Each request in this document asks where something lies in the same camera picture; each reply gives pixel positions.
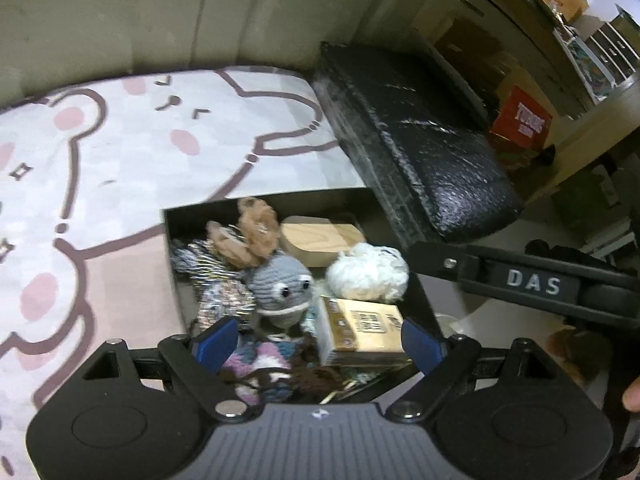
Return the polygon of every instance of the cartoon print bedsheet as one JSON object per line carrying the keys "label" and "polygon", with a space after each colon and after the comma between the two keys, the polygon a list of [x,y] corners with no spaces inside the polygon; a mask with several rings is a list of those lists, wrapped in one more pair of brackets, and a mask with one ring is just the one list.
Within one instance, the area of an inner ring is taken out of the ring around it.
{"label": "cartoon print bedsheet", "polygon": [[89,352],[181,332],[161,210],[361,186],[308,83],[233,67],[74,86],[0,115],[0,478]]}

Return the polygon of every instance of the toy eye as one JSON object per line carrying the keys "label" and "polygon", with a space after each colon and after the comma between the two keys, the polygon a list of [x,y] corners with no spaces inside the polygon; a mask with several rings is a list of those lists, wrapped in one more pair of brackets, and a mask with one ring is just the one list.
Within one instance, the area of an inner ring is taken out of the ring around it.
{"label": "toy eye", "polygon": [[309,287],[311,286],[312,282],[313,280],[311,279],[311,276],[307,276],[306,274],[302,274],[300,276],[300,283],[302,283],[302,290],[309,290]]}
{"label": "toy eye", "polygon": [[276,283],[273,285],[273,297],[276,300],[282,300],[288,298],[290,294],[289,287],[284,283]]}

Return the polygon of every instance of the drawer handle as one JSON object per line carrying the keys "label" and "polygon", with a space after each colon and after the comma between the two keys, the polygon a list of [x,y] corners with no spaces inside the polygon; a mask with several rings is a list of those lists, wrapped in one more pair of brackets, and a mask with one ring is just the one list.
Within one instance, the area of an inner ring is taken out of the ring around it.
{"label": "drawer handle", "polygon": [[473,12],[475,12],[478,16],[480,16],[481,18],[484,18],[484,12],[482,12],[482,10],[478,9],[474,4],[472,4],[469,0],[456,0],[458,2],[460,2],[461,4],[463,4],[465,7],[468,7],[469,9],[471,9]]}

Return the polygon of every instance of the pink oval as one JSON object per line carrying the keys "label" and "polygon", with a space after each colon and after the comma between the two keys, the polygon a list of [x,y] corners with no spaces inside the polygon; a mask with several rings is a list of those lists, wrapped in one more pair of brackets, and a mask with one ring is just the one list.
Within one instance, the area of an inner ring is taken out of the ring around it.
{"label": "pink oval", "polygon": [[56,301],[58,280],[53,274],[43,272],[25,286],[20,295],[20,310],[27,321],[37,321]]}
{"label": "pink oval", "polygon": [[198,139],[186,130],[173,130],[169,134],[169,137],[174,146],[185,155],[195,156],[200,154],[200,143]]}
{"label": "pink oval", "polygon": [[11,156],[14,154],[15,142],[6,142],[0,146],[0,171],[6,168]]}
{"label": "pink oval", "polygon": [[53,123],[59,130],[71,130],[72,128],[77,128],[83,122],[84,112],[76,106],[65,108],[53,118]]}
{"label": "pink oval", "polygon": [[37,370],[38,368],[42,368],[45,364],[51,361],[56,356],[56,350],[53,349],[51,352],[46,354],[38,354],[38,355],[27,355],[21,352],[18,352],[18,362],[23,370],[27,372],[31,372],[32,370]]}
{"label": "pink oval", "polygon": [[129,95],[142,95],[146,93],[145,79],[142,77],[127,77],[122,80],[125,92]]}

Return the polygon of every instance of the silver bolt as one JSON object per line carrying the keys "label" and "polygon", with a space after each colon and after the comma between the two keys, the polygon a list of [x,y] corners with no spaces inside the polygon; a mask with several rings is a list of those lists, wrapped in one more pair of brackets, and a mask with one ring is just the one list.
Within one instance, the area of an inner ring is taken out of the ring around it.
{"label": "silver bolt", "polygon": [[399,418],[415,418],[422,415],[422,405],[412,400],[398,400],[391,405],[391,413]]}
{"label": "silver bolt", "polygon": [[222,400],[216,404],[216,411],[228,418],[235,418],[246,411],[246,404],[242,400]]}

